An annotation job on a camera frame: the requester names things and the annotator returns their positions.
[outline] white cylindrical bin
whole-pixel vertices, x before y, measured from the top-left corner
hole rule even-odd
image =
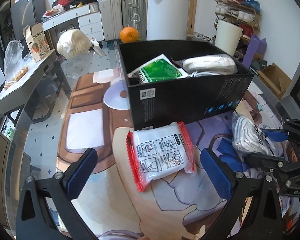
[[[147,41],[186,40],[190,0],[148,0]]]
[[[242,28],[229,22],[218,20],[215,46],[233,56],[238,46]]]

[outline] desk drawer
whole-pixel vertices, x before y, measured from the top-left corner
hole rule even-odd
[[[43,30],[46,31],[48,29],[51,29],[61,23],[64,23],[66,21],[69,21],[71,19],[78,18],[80,16],[83,16],[85,14],[90,13],[89,5],[82,6],[79,8],[71,9],[69,11],[66,11],[64,13],[61,13],[59,15],[56,15],[55,17],[52,17],[50,20],[43,23]]]
[[[83,27],[80,27],[80,30],[83,31],[84,34],[92,34],[92,33],[96,33],[96,32],[101,32],[102,30],[102,23],[98,22],[98,23],[93,23],[93,24],[89,24]]]
[[[92,40],[96,39],[96,41],[104,41],[105,38],[103,36],[103,32],[97,32],[97,33],[92,33],[92,34],[87,34],[87,37]]]
[[[83,27],[89,24],[101,22],[101,13],[92,13],[78,18],[79,26]]]

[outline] orange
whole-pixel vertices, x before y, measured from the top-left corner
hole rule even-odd
[[[138,41],[138,30],[133,27],[125,27],[120,32],[120,40],[123,43],[135,42]]]

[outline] suitcase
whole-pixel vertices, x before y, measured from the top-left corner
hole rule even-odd
[[[100,12],[105,41],[119,39],[122,30],[121,0],[101,0]]]
[[[147,36],[147,4],[146,0],[122,0],[123,27],[133,27],[139,32],[139,38]]]

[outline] sneaker box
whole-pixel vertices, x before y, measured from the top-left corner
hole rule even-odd
[[[164,54],[179,61],[224,54],[204,41],[140,41],[119,45],[120,66],[128,91],[128,105],[135,130],[157,128],[172,122],[195,122],[234,110],[247,91],[253,74],[239,61],[238,73],[175,79],[133,85],[127,74]]]

